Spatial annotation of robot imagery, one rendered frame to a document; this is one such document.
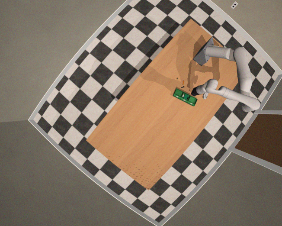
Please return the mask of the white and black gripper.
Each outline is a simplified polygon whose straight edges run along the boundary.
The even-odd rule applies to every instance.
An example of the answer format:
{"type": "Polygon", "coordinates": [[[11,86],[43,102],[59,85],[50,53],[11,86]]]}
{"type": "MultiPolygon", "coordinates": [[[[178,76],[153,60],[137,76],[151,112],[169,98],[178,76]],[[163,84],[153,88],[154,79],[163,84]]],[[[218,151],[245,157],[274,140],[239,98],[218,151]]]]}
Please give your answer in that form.
{"type": "MultiPolygon", "coordinates": [[[[196,95],[203,94],[203,93],[200,92],[199,87],[200,87],[200,85],[197,86],[197,87],[195,87],[195,88],[193,88],[193,90],[192,90],[192,92],[191,92],[191,95],[192,95],[192,96],[196,96],[196,95]]],[[[208,96],[208,94],[209,94],[209,93],[204,93],[204,94],[203,94],[203,99],[206,99],[207,96],[208,96]]]]}

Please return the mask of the green three-compartment bin rack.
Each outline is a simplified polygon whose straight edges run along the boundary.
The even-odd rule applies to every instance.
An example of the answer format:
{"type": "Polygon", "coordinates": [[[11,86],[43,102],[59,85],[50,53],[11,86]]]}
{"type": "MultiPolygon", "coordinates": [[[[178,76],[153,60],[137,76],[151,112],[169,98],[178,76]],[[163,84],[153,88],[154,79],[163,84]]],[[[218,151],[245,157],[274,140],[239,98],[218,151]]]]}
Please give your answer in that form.
{"type": "Polygon", "coordinates": [[[193,96],[187,94],[189,98],[188,98],[187,100],[185,100],[185,99],[183,99],[183,97],[182,97],[183,94],[185,95],[185,94],[187,94],[187,93],[185,93],[185,92],[183,92],[183,91],[181,91],[181,90],[179,90],[179,89],[176,89],[175,92],[174,92],[174,94],[173,94],[173,96],[176,97],[176,98],[178,98],[178,99],[180,99],[180,100],[182,100],[182,101],[184,101],[184,102],[186,102],[186,103],[188,103],[188,104],[190,104],[191,106],[195,106],[195,104],[196,104],[196,102],[197,102],[197,98],[195,98],[195,97],[193,97],[193,96]]]}

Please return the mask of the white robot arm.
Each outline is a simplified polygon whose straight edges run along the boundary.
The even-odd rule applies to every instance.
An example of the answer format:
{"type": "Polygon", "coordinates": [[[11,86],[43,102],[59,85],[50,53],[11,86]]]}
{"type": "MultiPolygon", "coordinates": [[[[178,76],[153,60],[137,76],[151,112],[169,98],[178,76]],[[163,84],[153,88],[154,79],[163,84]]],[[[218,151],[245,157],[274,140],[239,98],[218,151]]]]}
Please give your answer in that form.
{"type": "Polygon", "coordinates": [[[199,87],[200,92],[217,94],[226,99],[238,101],[240,102],[241,109],[244,112],[250,112],[259,109],[260,102],[256,98],[250,97],[252,75],[247,63],[246,50],[243,47],[238,47],[233,50],[231,48],[209,45],[206,48],[205,55],[216,58],[224,58],[236,62],[240,93],[224,86],[221,86],[218,90],[216,90],[218,85],[218,81],[216,79],[210,79],[201,85],[199,87]]]}

